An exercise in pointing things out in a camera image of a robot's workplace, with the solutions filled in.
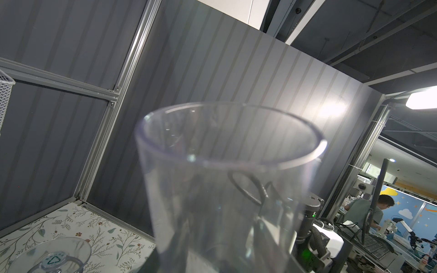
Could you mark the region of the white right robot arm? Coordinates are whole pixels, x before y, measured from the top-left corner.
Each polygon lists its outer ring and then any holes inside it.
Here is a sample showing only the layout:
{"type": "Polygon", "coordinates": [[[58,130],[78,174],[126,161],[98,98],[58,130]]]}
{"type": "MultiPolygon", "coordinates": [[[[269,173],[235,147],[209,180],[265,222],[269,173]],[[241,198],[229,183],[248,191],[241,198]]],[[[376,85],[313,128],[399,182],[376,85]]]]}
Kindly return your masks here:
{"type": "Polygon", "coordinates": [[[240,186],[236,171],[228,172],[228,179],[259,209],[246,241],[247,256],[257,269],[269,273],[328,273],[344,241],[336,236],[333,226],[317,218],[322,199],[309,194],[303,204],[291,198],[283,199],[272,182],[262,184],[253,174],[240,175],[251,181],[258,191],[255,197],[240,186]]]}

